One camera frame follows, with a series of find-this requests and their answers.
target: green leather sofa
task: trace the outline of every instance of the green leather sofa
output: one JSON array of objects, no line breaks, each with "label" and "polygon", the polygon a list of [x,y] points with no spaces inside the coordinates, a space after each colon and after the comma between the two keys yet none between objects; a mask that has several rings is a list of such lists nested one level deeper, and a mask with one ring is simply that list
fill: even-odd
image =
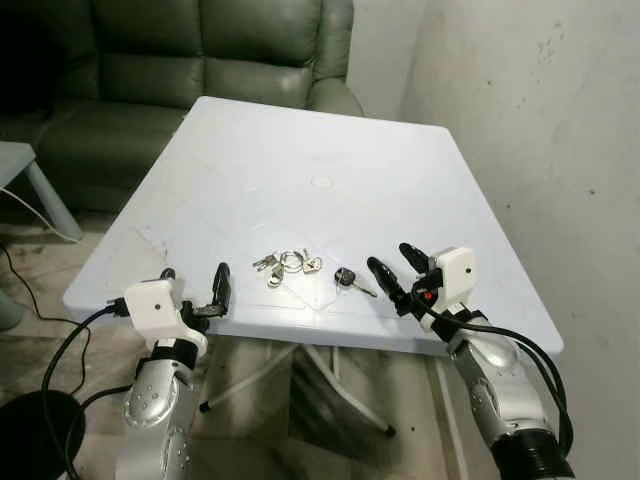
[{"label": "green leather sofa", "polygon": [[66,50],[53,115],[0,115],[75,209],[119,211],[201,95],[346,115],[352,0],[2,0]]}]

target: black cable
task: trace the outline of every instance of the black cable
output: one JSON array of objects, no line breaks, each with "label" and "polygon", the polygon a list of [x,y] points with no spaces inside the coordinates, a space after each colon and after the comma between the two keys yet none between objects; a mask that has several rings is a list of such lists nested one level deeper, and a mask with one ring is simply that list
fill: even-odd
[{"label": "black cable", "polygon": [[99,399],[101,399],[103,397],[106,397],[108,395],[114,395],[116,393],[126,392],[131,387],[132,387],[132,385],[123,385],[121,387],[108,388],[106,390],[101,390],[101,391],[91,395],[89,398],[87,398],[80,405],[80,410],[78,411],[76,416],[73,417],[73,420],[71,421],[71,424],[69,425],[69,431],[67,432],[67,438],[65,439],[65,442],[64,442],[64,461],[65,461],[65,465],[66,465],[65,468],[67,469],[67,472],[73,472],[73,474],[70,474],[70,477],[72,477],[72,480],[73,480],[73,475],[75,475],[76,478],[79,478],[79,476],[78,476],[78,472],[75,470],[75,467],[73,466],[73,460],[69,456],[69,446],[71,444],[71,436],[73,434],[73,430],[76,428],[77,423],[80,421],[80,419],[84,415],[84,411],[93,402],[95,402],[96,400],[99,400]]},{"label": "black cable", "polygon": [[[18,273],[18,271],[13,266],[13,260],[11,259],[11,255],[9,254],[9,250],[2,243],[0,243],[0,250],[2,250],[4,254],[7,256],[7,263],[9,264],[9,270],[11,271],[11,273],[15,275],[15,277],[20,281],[20,283],[22,283],[24,288],[26,288],[27,292],[29,293],[29,297],[31,297],[31,303],[33,304],[33,310],[36,316],[40,320],[44,322],[68,323],[74,326],[79,325],[78,322],[74,322],[73,320],[69,320],[67,318],[45,317],[44,315],[42,315],[42,313],[40,312],[40,307],[38,306],[38,302],[36,301],[36,296],[33,293],[33,290],[31,290],[31,287],[29,286],[27,281],[24,279],[22,275],[20,275],[20,273]],[[75,395],[84,386],[84,382],[87,377],[86,356],[87,356],[87,348],[89,348],[89,342],[91,342],[91,330],[89,328],[87,328],[86,330],[87,330],[87,339],[84,342],[84,347],[82,348],[82,353],[80,354],[80,365],[82,367],[82,376],[80,378],[80,384],[73,389],[73,391],[71,392],[71,395]]]},{"label": "black cable", "polygon": [[[51,416],[49,413],[49,405],[48,405],[48,399],[47,399],[47,393],[49,391],[49,383],[51,382],[51,376],[53,375],[53,371],[55,370],[56,365],[60,361],[60,357],[62,357],[65,350],[69,347],[71,342],[73,342],[73,340],[80,334],[82,329],[86,328],[91,322],[100,318],[101,316],[106,315],[108,313],[114,313],[114,312],[116,312],[116,305],[109,305],[103,308],[102,310],[97,311],[93,315],[89,316],[89,318],[87,318],[85,321],[80,323],[76,328],[74,328],[73,331],[67,336],[67,338],[64,339],[64,341],[62,342],[62,345],[60,345],[56,353],[53,355],[53,358],[51,359],[51,362],[49,363],[49,366],[47,367],[47,370],[42,379],[41,396],[42,396],[42,412],[44,415],[44,420],[49,430],[49,434],[51,435],[51,439],[53,440],[53,444],[58,452],[58,455],[60,456],[60,459],[62,459],[63,461],[65,460],[64,450],[62,449],[62,445],[60,445],[60,441],[56,436],[56,432],[53,427],[53,422],[51,421]],[[67,474],[69,475],[71,480],[79,480],[80,478],[77,472],[73,469],[73,465],[71,465],[71,469],[69,469],[67,466]]]},{"label": "black cable", "polygon": [[[571,420],[569,418],[569,414],[567,413],[567,394],[564,388],[564,383],[562,382],[562,377],[560,376],[560,372],[558,372],[558,368],[553,363],[553,360],[551,360],[549,355],[547,355],[547,353],[542,348],[540,348],[540,346],[538,346],[538,344],[535,343],[533,340],[525,337],[524,335],[518,332],[514,332],[513,330],[509,330],[501,327],[493,327],[488,325],[474,325],[474,324],[462,322],[460,320],[457,320],[456,318],[447,317],[445,315],[441,315],[437,312],[434,312],[426,304],[424,304],[423,302],[421,303],[422,305],[425,306],[426,313],[431,315],[433,318],[436,318],[443,322],[448,322],[452,325],[456,325],[458,328],[461,328],[463,330],[492,333],[492,334],[503,335],[505,337],[512,338],[516,340],[518,343],[523,344],[526,347],[529,347],[529,349],[532,351],[531,353],[535,353],[539,358],[542,359],[544,364],[547,366],[547,368],[551,372],[551,376],[553,377],[553,383],[555,384],[555,388],[549,388],[549,392],[551,393],[552,396],[555,395],[559,400],[558,402],[556,402],[556,405],[558,406],[558,411],[560,412],[560,419],[561,419],[561,422],[560,422],[561,428],[560,428],[560,432],[558,432],[558,437],[559,437],[559,443],[560,443],[560,440],[562,440],[565,443],[564,445],[562,445],[562,451],[564,456],[566,457],[569,454],[569,451],[571,450],[571,446],[573,444],[573,425],[571,425]],[[540,360],[537,358],[536,360],[537,362],[534,360],[534,362],[536,363],[536,366],[540,364],[540,366],[543,367],[542,362],[540,362]],[[543,376],[543,379],[545,379],[545,383],[547,383],[547,380],[549,380],[547,387],[549,387],[549,385],[552,385],[551,379],[548,378],[547,371],[544,368],[540,369],[540,374]]]},{"label": "black cable", "polygon": [[557,390],[554,388],[553,382],[549,377],[547,370],[545,369],[544,365],[535,354],[535,352],[521,343],[518,344],[518,347],[520,347],[520,349],[524,353],[526,353],[536,365],[538,371],[540,372],[540,375],[542,376],[542,379],[544,380],[544,383],[549,389],[549,393],[553,397],[553,401],[556,404],[556,407],[558,407],[558,444],[560,445],[560,450],[562,451],[563,455],[566,457],[571,450],[571,445],[573,444],[573,424],[571,423],[571,418],[567,413],[567,407],[562,402],[562,399],[558,395]]}]

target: metal table leg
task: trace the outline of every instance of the metal table leg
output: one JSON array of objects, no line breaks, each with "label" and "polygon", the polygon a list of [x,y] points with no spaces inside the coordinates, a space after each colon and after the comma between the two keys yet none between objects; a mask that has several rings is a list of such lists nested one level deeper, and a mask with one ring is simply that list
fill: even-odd
[{"label": "metal table leg", "polygon": [[[314,365],[318,368],[320,373],[322,373],[322,376],[327,380],[327,382],[329,382],[329,385],[331,385],[331,388],[345,402],[347,402],[349,405],[355,408],[358,412],[360,412],[360,414],[363,417],[369,420],[369,422],[372,423],[374,426],[382,430],[387,436],[393,437],[396,434],[396,429],[393,428],[393,426],[391,426],[389,422],[387,422],[385,419],[380,417],[377,413],[375,413],[368,406],[366,406],[360,400],[358,400],[349,392],[347,392],[347,390],[345,390],[345,388],[342,385],[340,385],[340,382],[338,381],[336,376],[331,372],[329,367],[325,365],[324,361],[322,360],[322,357],[320,356],[320,354],[318,353],[318,351],[313,345],[302,345],[302,348],[304,349],[305,352],[307,352],[307,354],[309,355],[309,358],[311,358],[311,361],[313,361]],[[333,353],[334,361],[337,359],[337,356],[338,356],[337,347],[335,348],[336,348],[336,351],[335,353]]]},{"label": "metal table leg", "polygon": [[51,186],[49,180],[47,180],[47,177],[45,177],[35,160],[31,162],[24,171],[27,177],[29,177],[33,189],[38,194],[38,197],[40,197],[55,227],[66,236],[80,240],[82,238],[80,226],[69,210],[67,210],[67,207]]}]

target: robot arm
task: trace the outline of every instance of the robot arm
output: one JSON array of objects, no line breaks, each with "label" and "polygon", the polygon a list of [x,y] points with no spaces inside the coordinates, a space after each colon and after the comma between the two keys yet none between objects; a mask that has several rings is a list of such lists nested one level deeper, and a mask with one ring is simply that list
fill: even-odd
[{"label": "robot arm", "polygon": [[410,293],[375,257],[367,261],[398,315],[411,313],[433,330],[469,391],[473,415],[503,480],[574,478],[555,439],[542,402],[520,363],[515,343],[461,325],[489,326],[481,312],[466,308],[476,283],[475,256],[468,248],[428,257],[409,244],[400,251],[420,274]]},{"label": "robot arm", "polygon": [[133,325],[152,352],[138,363],[135,383],[125,397],[117,480],[189,478],[188,437],[198,401],[193,370],[207,351],[208,318],[227,312],[229,267],[219,265],[213,300],[196,310],[189,302],[178,309],[174,278],[168,269],[159,280],[133,285],[124,295]]}]

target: table top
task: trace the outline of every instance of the table top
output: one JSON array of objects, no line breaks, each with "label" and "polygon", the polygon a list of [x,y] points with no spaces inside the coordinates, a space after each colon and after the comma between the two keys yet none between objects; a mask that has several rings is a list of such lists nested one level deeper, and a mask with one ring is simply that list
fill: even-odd
[{"label": "table top", "polygon": [[[398,244],[426,253],[468,246],[477,256],[473,307],[551,354],[562,340],[448,130],[200,98],[64,296],[77,320],[163,268],[184,298],[211,297],[218,262],[231,267],[227,317],[210,333],[443,354],[375,284],[375,255],[406,287]],[[307,248],[321,271],[285,274],[251,264]],[[377,299],[338,289],[347,266]]]},{"label": "table top", "polygon": [[8,185],[34,158],[28,143],[0,142],[0,187]]}]

